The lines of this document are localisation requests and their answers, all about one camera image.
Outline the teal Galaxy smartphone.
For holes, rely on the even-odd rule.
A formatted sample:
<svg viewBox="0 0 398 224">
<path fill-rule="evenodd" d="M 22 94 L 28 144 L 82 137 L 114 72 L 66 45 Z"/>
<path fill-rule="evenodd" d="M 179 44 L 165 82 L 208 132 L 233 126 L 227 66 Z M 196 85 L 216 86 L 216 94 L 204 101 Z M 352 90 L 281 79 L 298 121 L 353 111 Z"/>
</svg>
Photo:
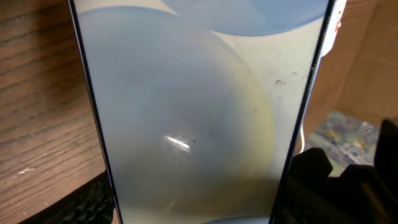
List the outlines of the teal Galaxy smartphone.
<svg viewBox="0 0 398 224">
<path fill-rule="evenodd" d="M 269 223 L 334 4 L 69 2 L 120 223 Z"/>
</svg>

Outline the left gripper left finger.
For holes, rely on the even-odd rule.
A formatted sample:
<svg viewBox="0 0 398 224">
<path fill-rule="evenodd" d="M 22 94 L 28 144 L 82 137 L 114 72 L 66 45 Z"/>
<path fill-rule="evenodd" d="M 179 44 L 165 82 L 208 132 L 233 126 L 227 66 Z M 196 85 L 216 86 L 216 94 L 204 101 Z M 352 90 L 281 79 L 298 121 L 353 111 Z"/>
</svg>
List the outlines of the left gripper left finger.
<svg viewBox="0 0 398 224">
<path fill-rule="evenodd" d="M 105 172 L 21 224 L 111 224 L 115 204 Z"/>
</svg>

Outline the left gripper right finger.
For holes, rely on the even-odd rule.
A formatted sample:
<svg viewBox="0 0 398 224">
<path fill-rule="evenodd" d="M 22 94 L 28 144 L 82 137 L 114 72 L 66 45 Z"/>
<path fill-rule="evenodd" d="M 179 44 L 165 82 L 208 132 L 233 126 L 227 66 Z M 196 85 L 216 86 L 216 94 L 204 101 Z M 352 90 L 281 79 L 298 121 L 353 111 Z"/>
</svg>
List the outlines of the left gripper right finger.
<svg viewBox="0 0 398 224">
<path fill-rule="evenodd" d="M 397 223 L 397 120 L 385 119 L 374 164 L 332 177 L 323 149 L 291 158 L 273 208 L 274 223 Z"/>
</svg>

